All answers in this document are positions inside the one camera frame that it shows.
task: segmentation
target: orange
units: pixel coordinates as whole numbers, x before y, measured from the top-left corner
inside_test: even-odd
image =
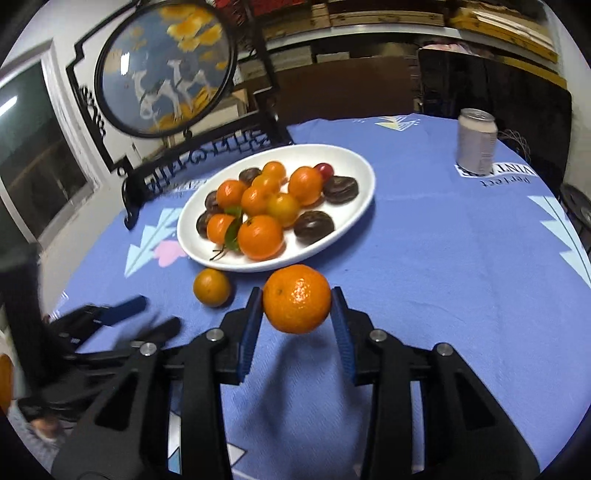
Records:
[[[285,170],[283,163],[278,161],[270,161],[262,168],[262,175],[275,177],[280,183],[283,183],[287,175],[287,171]]]
[[[202,270],[193,282],[193,293],[208,307],[219,307],[230,297],[231,292],[232,286],[227,276],[212,268]]]
[[[267,213],[283,228],[291,227],[300,214],[300,204],[289,193],[278,193],[267,203]]]
[[[0,353],[0,410],[8,414],[12,399],[12,362],[8,355]]]
[[[238,246],[251,260],[267,260],[283,247],[283,228],[268,215],[249,218],[238,230]]]
[[[217,189],[217,204],[223,209],[239,206],[246,189],[246,184],[240,180],[226,180]]]
[[[291,193],[301,205],[312,205],[322,194],[322,175],[312,167],[300,167],[291,174],[287,191]]]
[[[257,187],[267,190],[270,193],[279,193],[281,189],[280,181],[269,175],[259,175],[252,181],[251,187]]]
[[[207,238],[209,238],[209,241],[218,245],[223,245],[226,230],[228,230],[230,223],[232,223],[235,218],[236,217],[226,215],[225,213],[216,213],[212,216],[207,223]]]
[[[280,332],[309,333],[329,314],[330,286],[313,268],[292,265],[269,277],[262,289],[262,305]]]
[[[270,197],[271,192],[266,189],[250,187],[242,195],[240,205],[248,216],[263,215],[267,212],[267,202]]]

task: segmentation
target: red cherry tomato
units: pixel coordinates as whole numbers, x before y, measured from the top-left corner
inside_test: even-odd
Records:
[[[319,163],[314,168],[320,172],[320,175],[322,175],[322,179],[324,181],[328,180],[332,175],[335,174],[334,168],[328,165],[328,163]]]

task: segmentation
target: white wall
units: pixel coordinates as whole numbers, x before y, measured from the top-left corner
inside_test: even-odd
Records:
[[[560,74],[573,97],[573,127],[564,181],[591,198],[591,69],[566,27],[546,8],[560,55]]]
[[[113,179],[78,209],[41,254],[40,293],[44,313],[54,310],[72,274],[123,208],[121,180]]]
[[[53,41],[66,98],[72,107],[72,114],[80,126],[79,132],[90,146],[90,161],[99,171],[100,179],[104,183],[109,181],[117,182],[117,179],[113,178],[115,173],[109,175],[84,126],[67,80],[66,66],[75,57],[74,43],[101,20],[126,3],[128,3],[128,0],[50,0],[26,26],[4,62],[4,64],[9,63],[43,42]],[[76,76],[80,85],[88,85],[91,90],[94,90],[94,72],[100,50],[119,23],[120,21],[112,22],[85,44],[85,59],[76,67]],[[139,162],[137,155],[132,150],[132,142],[135,143],[142,155],[153,152],[161,144],[159,140],[131,138],[112,128],[108,122],[105,122],[105,124],[107,132],[105,145],[114,161],[127,154],[132,163]]]

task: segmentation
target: black chair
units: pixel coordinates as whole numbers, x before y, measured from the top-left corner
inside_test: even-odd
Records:
[[[591,200],[577,187],[563,183],[560,186],[560,201],[566,207],[567,215],[589,255],[591,253]]]

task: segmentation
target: blue tablecloth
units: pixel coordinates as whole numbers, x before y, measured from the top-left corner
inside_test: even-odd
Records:
[[[349,148],[372,164],[377,177],[365,216],[306,264],[341,286],[351,308],[367,312],[404,343],[426,349],[451,343],[546,467],[591,400],[591,364],[585,360],[591,265],[543,181],[501,143],[494,176],[462,174],[454,162],[453,120],[316,120],[291,134],[300,144]],[[207,160],[193,172],[205,179],[236,159]],[[172,345],[185,344],[217,326],[226,310],[244,306],[251,288],[264,284],[270,273],[230,275],[236,297],[224,310],[194,298],[193,279],[202,268],[183,256],[176,221],[199,185],[146,205],[131,232],[121,214],[72,276],[62,313],[136,294],[151,301],[145,314],[103,328],[83,351],[109,349],[119,336],[173,315],[183,319],[183,330]],[[236,477],[356,479],[369,395],[346,380],[330,322],[290,336],[264,320],[251,373],[242,386],[222,390]]]

